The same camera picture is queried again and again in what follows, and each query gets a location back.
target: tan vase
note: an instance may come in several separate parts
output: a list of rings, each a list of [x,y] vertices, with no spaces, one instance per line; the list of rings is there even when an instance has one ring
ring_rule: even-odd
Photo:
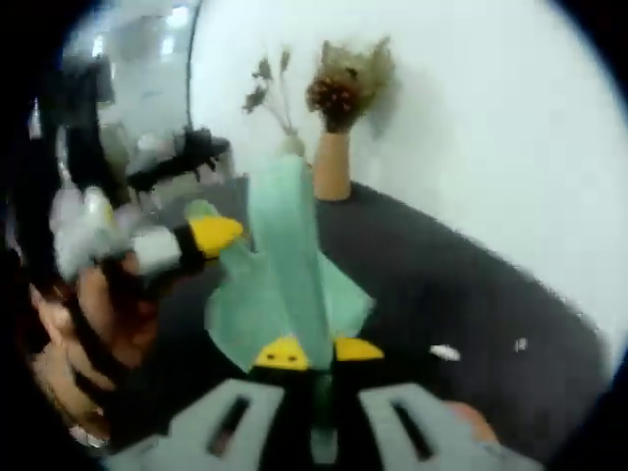
[[[347,133],[321,134],[314,160],[314,194],[322,201],[343,201],[351,195]]]

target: dried plant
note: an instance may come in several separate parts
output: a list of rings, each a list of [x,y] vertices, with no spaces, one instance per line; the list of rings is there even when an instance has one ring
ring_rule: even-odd
[[[307,107],[321,114],[327,132],[347,132],[393,77],[390,38],[366,54],[323,43],[316,75],[306,92]]]
[[[286,134],[296,134],[289,113],[288,94],[284,75],[290,63],[290,50],[284,47],[279,65],[278,80],[275,80],[268,60],[264,57],[257,65],[252,77],[255,79],[255,89],[246,95],[242,109],[251,114],[259,106],[264,107],[279,123]]]

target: green paper rocket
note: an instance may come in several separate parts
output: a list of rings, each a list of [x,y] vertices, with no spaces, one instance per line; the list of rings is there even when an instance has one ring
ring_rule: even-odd
[[[187,215],[218,215],[192,201]],[[294,337],[312,369],[329,369],[333,339],[355,337],[371,298],[321,251],[312,176],[295,155],[253,173],[248,218],[255,243],[241,239],[220,255],[226,278],[212,293],[205,327],[214,343],[249,371],[269,343]]]

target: pine cone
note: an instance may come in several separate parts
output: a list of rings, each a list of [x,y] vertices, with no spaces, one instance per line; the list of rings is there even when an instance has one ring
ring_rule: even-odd
[[[322,113],[327,132],[348,131],[359,116],[360,89],[351,76],[315,78],[306,99],[310,111]]]

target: rectangular slot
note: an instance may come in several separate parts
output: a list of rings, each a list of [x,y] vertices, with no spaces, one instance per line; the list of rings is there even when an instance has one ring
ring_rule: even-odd
[[[410,415],[405,410],[405,408],[400,404],[393,404],[392,408],[394,409],[396,416],[399,418],[399,421],[401,422],[405,433],[414,445],[414,451],[416,452],[419,460],[427,461],[432,456],[434,456],[434,452],[432,451],[430,445],[423,436],[423,433],[419,429],[418,425],[410,418]]]
[[[243,397],[238,397],[235,400],[220,427],[207,444],[207,451],[218,457],[225,455],[248,405],[249,401]]]

